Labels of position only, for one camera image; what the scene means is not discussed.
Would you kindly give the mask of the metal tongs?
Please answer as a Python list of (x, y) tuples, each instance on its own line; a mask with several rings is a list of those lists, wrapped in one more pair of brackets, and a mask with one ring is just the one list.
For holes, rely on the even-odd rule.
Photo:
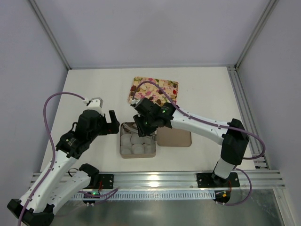
[(124, 127), (124, 129), (127, 129), (130, 132), (138, 133), (138, 129), (137, 128), (133, 128), (133, 127), (127, 125), (127, 124), (124, 124), (123, 127)]

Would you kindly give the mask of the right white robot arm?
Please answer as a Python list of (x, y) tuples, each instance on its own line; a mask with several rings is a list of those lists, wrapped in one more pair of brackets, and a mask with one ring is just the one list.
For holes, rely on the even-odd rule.
[(133, 117), (140, 137), (149, 136), (158, 128), (181, 129), (206, 137), (221, 146), (221, 155), (212, 172), (216, 186), (229, 183), (230, 173), (242, 163), (249, 136), (241, 121), (214, 121), (185, 112), (173, 103), (162, 106), (147, 98), (132, 100), (130, 105), (137, 111)]

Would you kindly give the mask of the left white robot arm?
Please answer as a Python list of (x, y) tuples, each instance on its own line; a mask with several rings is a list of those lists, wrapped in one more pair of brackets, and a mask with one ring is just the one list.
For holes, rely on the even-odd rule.
[(117, 134), (120, 123), (109, 111), (110, 122), (96, 110), (85, 110), (72, 129), (61, 136), (53, 147), (53, 157), (31, 188), (19, 199), (12, 199), (7, 208), (18, 218), (18, 224), (49, 226), (56, 213), (76, 193), (95, 188), (101, 183), (100, 171), (82, 164), (68, 181), (59, 184), (68, 169), (89, 149), (98, 136)]

